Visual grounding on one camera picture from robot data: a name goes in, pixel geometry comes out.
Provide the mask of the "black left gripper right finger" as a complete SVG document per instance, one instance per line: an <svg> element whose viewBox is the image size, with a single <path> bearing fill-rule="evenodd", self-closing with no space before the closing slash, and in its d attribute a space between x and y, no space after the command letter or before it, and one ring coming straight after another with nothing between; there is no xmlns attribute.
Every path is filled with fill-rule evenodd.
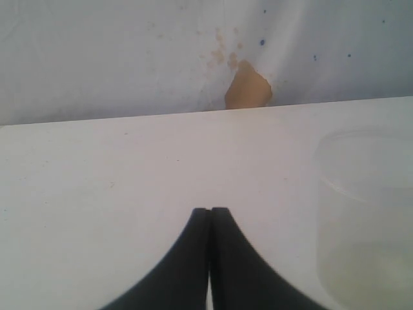
<svg viewBox="0 0 413 310"><path fill-rule="evenodd" d="M294 287L248 241L229 209L214 207L210 223L214 309L337 309Z"/></svg>

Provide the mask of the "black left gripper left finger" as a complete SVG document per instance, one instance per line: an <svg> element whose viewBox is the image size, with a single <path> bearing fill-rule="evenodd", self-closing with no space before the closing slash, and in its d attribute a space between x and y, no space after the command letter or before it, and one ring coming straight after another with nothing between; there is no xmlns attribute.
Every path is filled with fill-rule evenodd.
<svg viewBox="0 0 413 310"><path fill-rule="evenodd" d="M211 213L196 208L162 260L105 309L206 309Z"/></svg>

